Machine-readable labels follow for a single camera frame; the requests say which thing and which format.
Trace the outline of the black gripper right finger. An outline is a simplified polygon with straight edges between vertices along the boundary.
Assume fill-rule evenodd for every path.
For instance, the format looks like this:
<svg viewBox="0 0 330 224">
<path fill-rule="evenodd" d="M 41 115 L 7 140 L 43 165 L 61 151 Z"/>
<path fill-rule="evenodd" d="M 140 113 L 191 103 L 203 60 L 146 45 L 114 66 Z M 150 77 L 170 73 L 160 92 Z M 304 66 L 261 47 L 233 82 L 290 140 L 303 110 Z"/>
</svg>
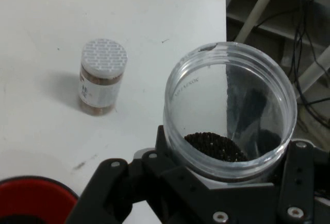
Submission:
<svg viewBox="0 0 330 224">
<path fill-rule="evenodd" d="M 329 152 L 303 141 L 288 145 L 276 223 L 329 223 Z"/>
</svg>

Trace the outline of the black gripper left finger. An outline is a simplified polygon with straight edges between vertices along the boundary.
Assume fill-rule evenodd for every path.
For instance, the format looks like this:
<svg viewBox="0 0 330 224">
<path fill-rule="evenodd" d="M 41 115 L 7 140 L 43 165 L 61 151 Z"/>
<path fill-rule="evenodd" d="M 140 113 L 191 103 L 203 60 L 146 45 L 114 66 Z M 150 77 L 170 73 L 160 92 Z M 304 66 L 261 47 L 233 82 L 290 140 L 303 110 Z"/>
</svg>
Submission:
<svg viewBox="0 0 330 224">
<path fill-rule="evenodd" d="M 161 223 L 229 223 L 221 194 L 173 163 L 159 126 L 154 149 L 131 163 L 108 159 L 98 166 L 66 223 L 123 223 L 141 201 Z"/>
</svg>

